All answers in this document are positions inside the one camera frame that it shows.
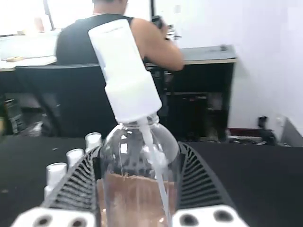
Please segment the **window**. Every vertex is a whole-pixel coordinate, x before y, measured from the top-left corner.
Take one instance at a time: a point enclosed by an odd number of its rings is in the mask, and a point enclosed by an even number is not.
[[[34,29],[34,18],[43,15],[43,0],[0,0],[0,35]]]
[[[94,8],[91,0],[48,0],[48,5],[55,28],[90,17]],[[150,20],[150,0],[129,0],[125,15]]]
[[[65,28],[78,19],[90,17],[93,12],[91,0],[48,0],[55,28]]]

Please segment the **man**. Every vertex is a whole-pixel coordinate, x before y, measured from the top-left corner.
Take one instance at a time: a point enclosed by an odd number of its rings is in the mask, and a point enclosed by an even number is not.
[[[167,26],[159,30],[153,23],[123,16],[128,0],[93,0],[94,15],[77,20],[65,28],[58,38],[56,56],[58,64],[97,63],[88,31],[118,19],[127,19],[142,59],[171,71],[183,68],[183,57],[177,46],[165,40]]]

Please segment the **bottle neck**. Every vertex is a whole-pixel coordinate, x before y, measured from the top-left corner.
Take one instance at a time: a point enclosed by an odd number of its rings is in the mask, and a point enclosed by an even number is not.
[[[148,125],[152,126],[154,124],[159,123],[159,117],[157,114],[151,114],[147,117]],[[119,123],[120,125],[123,125],[127,128],[132,128],[132,129],[137,129],[139,128],[139,123],[138,122],[130,122],[130,123]]]

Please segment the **desk surface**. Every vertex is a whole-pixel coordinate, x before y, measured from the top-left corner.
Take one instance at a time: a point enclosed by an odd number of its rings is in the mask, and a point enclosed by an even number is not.
[[[237,61],[232,46],[227,46],[226,51],[222,51],[220,46],[184,48],[181,51],[184,55],[185,65],[235,63]],[[49,56],[24,59],[17,62],[0,62],[0,72],[14,71],[16,66],[43,66],[55,63],[56,61],[55,56]]]
[[[14,71],[16,66],[44,66],[55,63],[57,61],[55,56],[28,58],[17,62],[0,62],[1,71]]]
[[[190,143],[221,179],[250,227],[302,225],[303,148]],[[84,139],[11,136],[0,143],[0,226],[43,201],[48,164]]]

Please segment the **black chair backrest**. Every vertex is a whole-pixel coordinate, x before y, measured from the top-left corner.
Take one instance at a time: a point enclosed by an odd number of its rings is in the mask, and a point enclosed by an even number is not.
[[[48,115],[56,136],[107,136],[116,126],[98,64],[16,67],[16,73]]]

